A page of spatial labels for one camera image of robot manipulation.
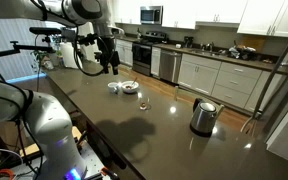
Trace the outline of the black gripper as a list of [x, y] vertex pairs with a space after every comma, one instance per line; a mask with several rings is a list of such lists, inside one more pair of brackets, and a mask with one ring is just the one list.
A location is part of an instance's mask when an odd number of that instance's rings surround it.
[[120, 64], [118, 52], [115, 50], [115, 41], [113, 36], [102, 36], [97, 39], [98, 49], [102, 52], [100, 55], [100, 65], [105, 74], [109, 73], [108, 65], [111, 65], [114, 74], [118, 73]]

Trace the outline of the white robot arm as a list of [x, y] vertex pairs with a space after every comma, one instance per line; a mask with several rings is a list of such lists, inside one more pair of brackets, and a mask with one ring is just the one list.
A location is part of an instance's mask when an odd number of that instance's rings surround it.
[[[0, 0], [0, 19], [34, 19], [75, 27], [93, 24], [110, 62], [112, 33], [107, 0]], [[0, 122], [21, 119], [46, 157], [39, 180], [83, 180], [87, 165], [72, 135], [70, 115], [52, 95], [23, 90], [0, 81]]]

